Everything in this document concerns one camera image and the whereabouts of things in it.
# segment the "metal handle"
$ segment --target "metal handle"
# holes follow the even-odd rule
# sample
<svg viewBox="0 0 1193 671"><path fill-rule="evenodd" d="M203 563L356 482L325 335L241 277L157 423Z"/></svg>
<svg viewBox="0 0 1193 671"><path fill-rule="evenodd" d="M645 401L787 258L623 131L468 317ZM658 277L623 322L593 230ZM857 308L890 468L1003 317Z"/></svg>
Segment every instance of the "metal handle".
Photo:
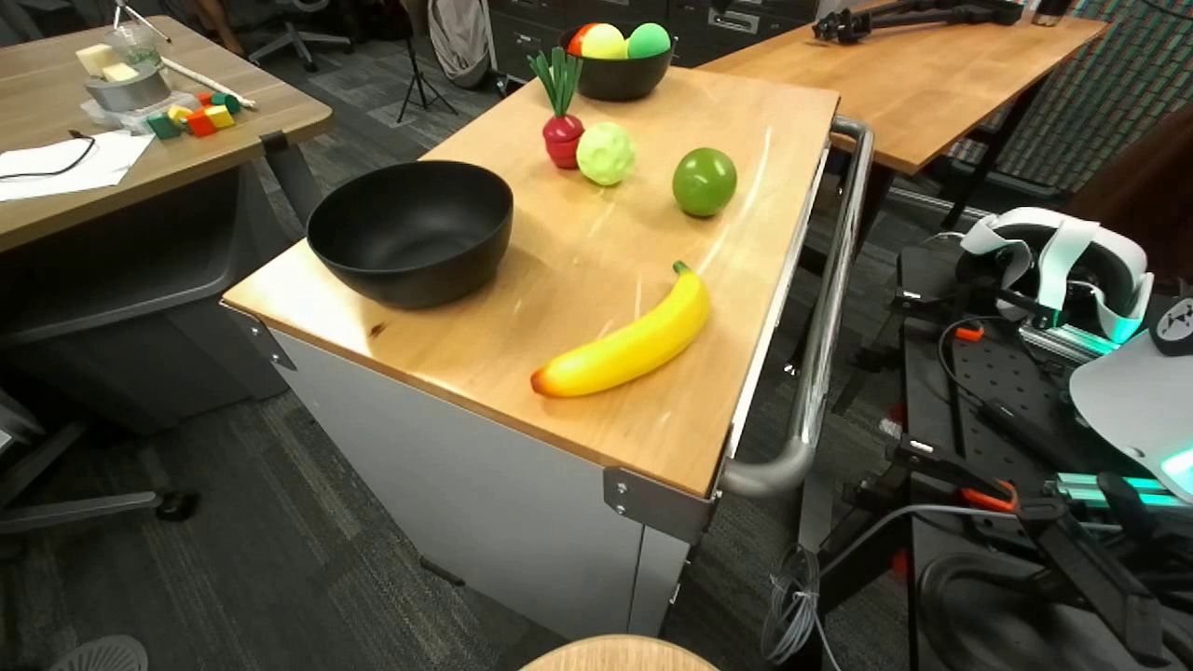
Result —
<svg viewBox="0 0 1193 671"><path fill-rule="evenodd" d="M847 174L847 205L837 215L826 289L821 289L813 331L803 356L792 432L785 449L772 461L739 461L739 459L727 461L722 487L736 497L766 499L766 497L796 492L813 468L813 459L821 446L821 423L826 423L827 382L833 382L833 349L844 322L844 298L847 298L850 259L857 247L862 196L864 196L864 179L874 162L869 125L854 120L837 120L833 131L854 139L854 159Z"/></svg>

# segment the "banana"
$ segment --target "banana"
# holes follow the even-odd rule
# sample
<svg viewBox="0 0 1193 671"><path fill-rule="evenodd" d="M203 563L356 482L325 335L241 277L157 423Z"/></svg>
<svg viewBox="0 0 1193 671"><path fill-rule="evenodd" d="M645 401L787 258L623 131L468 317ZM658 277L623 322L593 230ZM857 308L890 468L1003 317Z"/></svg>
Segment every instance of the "banana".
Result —
<svg viewBox="0 0 1193 671"><path fill-rule="evenodd" d="M710 324L712 300L688 259L673 267L674 287L661 305L604 338L548 356L529 386L558 399L599 394L678 356Z"/></svg>

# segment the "chair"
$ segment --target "chair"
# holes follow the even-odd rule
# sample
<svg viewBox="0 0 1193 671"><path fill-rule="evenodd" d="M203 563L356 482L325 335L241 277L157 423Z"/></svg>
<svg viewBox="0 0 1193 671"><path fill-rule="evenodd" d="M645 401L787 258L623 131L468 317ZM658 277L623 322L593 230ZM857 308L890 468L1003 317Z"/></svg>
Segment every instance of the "chair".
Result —
<svg viewBox="0 0 1193 671"><path fill-rule="evenodd" d="M40 422L0 386L0 539L146 512L157 512L159 518L192 515L194 499L176 492L118 492L12 507L81 437L81 422L63 422L46 437Z"/></svg>
<svg viewBox="0 0 1193 671"><path fill-rule="evenodd" d="M312 46L356 49L351 37L300 31L300 18L321 13L328 6L333 6L333 0L280 0L284 34L273 37L269 46L255 49L251 61L261 64L261 61L269 61L269 54L275 54L284 49L295 49L301 67L312 72L316 67Z"/></svg>

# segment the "gray carpet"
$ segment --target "gray carpet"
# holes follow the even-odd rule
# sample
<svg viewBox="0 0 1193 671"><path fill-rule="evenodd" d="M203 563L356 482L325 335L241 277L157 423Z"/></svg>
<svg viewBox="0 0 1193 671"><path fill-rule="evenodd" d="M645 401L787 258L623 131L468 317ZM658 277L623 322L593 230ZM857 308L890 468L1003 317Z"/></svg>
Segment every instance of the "gray carpet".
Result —
<svg viewBox="0 0 1193 671"><path fill-rule="evenodd" d="M351 54L325 54L305 75L273 64L336 107L336 125L310 143L321 187L378 162L413 159L497 98L437 79L443 103L413 103L398 124L405 51L371 42ZM862 251L838 349L876 338L890 298L895 251L924 222L883 211ZM808 313L816 279L803 277L792 317L772 345L772 372L758 390L746 456L772 456L787 428L796 381L780 377ZM826 428L826 466L847 477L874 473L886 441L876 422L900 401L900 377L876 372ZM295 394L229 405L154 441L94 441L71 449L31 499L178 483L203 497L192 520L118 520L36 536L5 563L0 666L51 662L81 640L130 635L159 671L474 671L517 666L556 635L522 614L442 580L418 568L412 539L378 507ZM681 595L665 621L717 666L750 671L762 661L767 574L796 539L796 503L722 499L710 536L681 576ZM847 666L908 666L901 591L895 580L864 590L827 620Z"/></svg>

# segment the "bowl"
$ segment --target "bowl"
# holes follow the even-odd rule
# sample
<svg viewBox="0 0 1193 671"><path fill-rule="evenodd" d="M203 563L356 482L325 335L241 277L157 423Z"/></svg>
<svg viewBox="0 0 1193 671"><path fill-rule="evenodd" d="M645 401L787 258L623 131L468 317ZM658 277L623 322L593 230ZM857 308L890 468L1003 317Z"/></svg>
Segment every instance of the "bowl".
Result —
<svg viewBox="0 0 1193 671"><path fill-rule="evenodd" d="M578 90L597 102L643 102L648 98L666 67L673 49L648 61L582 61L582 82Z"/></svg>
<svg viewBox="0 0 1193 671"><path fill-rule="evenodd" d="M310 215L312 253L356 289L430 308L494 284L514 191L483 162L418 159L333 191Z"/></svg>

